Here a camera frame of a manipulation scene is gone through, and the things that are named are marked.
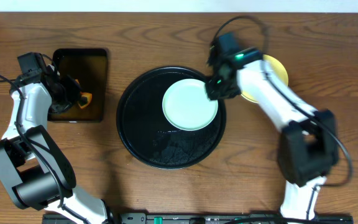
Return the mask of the orange green scrub sponge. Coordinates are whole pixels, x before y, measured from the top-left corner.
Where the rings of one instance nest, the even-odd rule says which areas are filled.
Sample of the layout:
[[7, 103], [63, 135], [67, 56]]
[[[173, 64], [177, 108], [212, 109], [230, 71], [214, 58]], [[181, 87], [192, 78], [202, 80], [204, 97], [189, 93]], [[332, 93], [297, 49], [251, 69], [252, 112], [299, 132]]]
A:
[[85, 109], [91, 103], [93, 99], [93, 95], [88, 92], [83, 92], [80, 86], [78, 79], [76, 81], [76, 88], [75, 88], [75, 103], [80, 107], [80, 109]]

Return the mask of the yellow plate with stain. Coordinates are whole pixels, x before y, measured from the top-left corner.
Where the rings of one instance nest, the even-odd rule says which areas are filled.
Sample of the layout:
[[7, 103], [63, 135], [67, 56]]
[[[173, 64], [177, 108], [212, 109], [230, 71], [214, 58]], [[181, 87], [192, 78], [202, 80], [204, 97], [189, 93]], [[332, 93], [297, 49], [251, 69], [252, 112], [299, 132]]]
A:
[[[288, 73], [283, 64], [277, 60], [276, 58], [264, 54], [264, 60], [268, 61], [273, 71], [276, 73], [277, 77], [286, 85], [288, 86], [289, 79], [288, 79]], [[243, 99], [250, 101], [252, 103], [257, 103], [254, 97], [252, 97], [248, 92], [242, 91], [241, 97]]]

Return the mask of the mint green plate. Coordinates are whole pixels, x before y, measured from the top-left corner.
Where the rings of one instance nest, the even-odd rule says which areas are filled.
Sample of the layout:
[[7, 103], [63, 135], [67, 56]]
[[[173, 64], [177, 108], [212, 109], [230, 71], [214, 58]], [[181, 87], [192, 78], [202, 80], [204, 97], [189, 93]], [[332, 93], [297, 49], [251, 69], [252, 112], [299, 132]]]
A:
[[162, 100], [162, 111], [167, 121], [184, 131], [207, 127], [216, 117], [218, 109], [218, 102], [207, 96], [205, 82], [193, 78], [172, 84]]

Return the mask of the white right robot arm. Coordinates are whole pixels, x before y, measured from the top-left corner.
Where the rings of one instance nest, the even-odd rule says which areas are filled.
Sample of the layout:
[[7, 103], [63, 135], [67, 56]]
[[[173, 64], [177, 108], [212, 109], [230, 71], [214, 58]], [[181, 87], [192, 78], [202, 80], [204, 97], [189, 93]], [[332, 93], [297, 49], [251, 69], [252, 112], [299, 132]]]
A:
[[318, 192], [337, 164], [336, 121], [298, 97], [255, 48], [211, 47], [213, 75], [206, 84], [212, 100], [248, 93], [280, 133], [277, 162], [286, 180], [281, 216], [314, 220]]

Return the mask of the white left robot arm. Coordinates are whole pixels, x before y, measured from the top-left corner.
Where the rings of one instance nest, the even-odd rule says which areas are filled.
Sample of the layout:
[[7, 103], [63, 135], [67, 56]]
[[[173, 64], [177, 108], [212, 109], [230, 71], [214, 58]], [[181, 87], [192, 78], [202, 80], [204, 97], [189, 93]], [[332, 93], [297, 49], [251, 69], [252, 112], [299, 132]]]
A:
[[0, 181], [15, 206], [56, 212], [75, 223], [117, 223], [104, 200], [76, 184], [74, 170], [47, 132], [50, 111], [81, 98], [79, 83], [58, 75], [20, 75], [0, 140]]

